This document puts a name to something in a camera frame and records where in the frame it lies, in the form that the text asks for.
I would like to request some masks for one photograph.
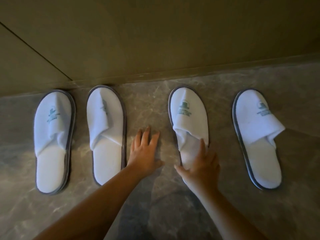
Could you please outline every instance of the slipper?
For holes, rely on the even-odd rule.
[[[282,181],[274,138],[285,130],[255,89],[236,96],[232,119],[251,181],[259,189],[275,189]]]
[[[168,110],[180,152],[180,165],[190,169],[200,149],[200,139],[209,146],[206,108],[193,88],[180,86],[170,93]]]
[[[34,117],[36,186],[45,194],[58,193],[69,175],[71,138],[76,104],[62,90],[46,94]]]
[[[111,87],[91,89],[87,103],[93,175],[105,184],[126,166],[127,117],[125,105]]]

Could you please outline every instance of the floor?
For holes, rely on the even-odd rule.
[[[126,105],[128,145],[139,128],[151,125],[161,131],[157,157],[166,165],[135,188],[106,239],[221,239],[174,169],[179,157],[167,102],[180,84],[193,86],[207,107],[211,140],[221,161],[221,192],[270,239],[318,239],[319,78],[320,63],[313,63],[116,86]],[[277,190],[262,191],[250,181],[231,120],[234,97],[249,87],[264,93],[287,128],[275,140],[283,175]],[[89,90],[70,91],[77,104],[72,171],[66,189],[54,196],[35,188],[33,117],[43,95],[0,98],[1,240],[32,239],[98,188],[86,124]]]

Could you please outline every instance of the marble veining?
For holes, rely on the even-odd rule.
[[[131,193],[106,239],[221,239],[198,199],[174,169],[178,150],[167,101],[172,89],[193,86],[206,105],[210,139],[221,163],[221,192],[270,239],[320,236],[320,63],[257,68],[206,77],[116,86],[127,110],[127,151],[139,128],[160,130],[157,157],[166,162]],[[250,181],[231,119],[236,94],[263,92],[286,126],[276,138],[283,181],[262,191]],[[35,188],[33,118],[43,94],[0,98],[0,239],[32,239],[98,188],[86,123],[90,88],[71,90],[77,105],[71,174],[61,193]]]

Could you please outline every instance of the disposable slipper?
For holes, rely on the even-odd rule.
[[[263,95],[254,89],[236,96],[232,119],[251,181],[259,189],[275,189],[282,181],[274,138],[285,127],[270,112]]]
[[[203,138],[209,145],[209,129],[206,108],[198,93],[189,86],[175,88],[169,96],[169,117],[176,134],[180,152],[180,164],[190,169]]]
[[[55,194],[67,182],[75,115],[72,96],[62,90],[46,94],[35,113],[36,186],[42,193]]]
[[[118,93],[105,85],[91,89],[87,103],[93,175],[103,185],[126,166],[126,109]]]

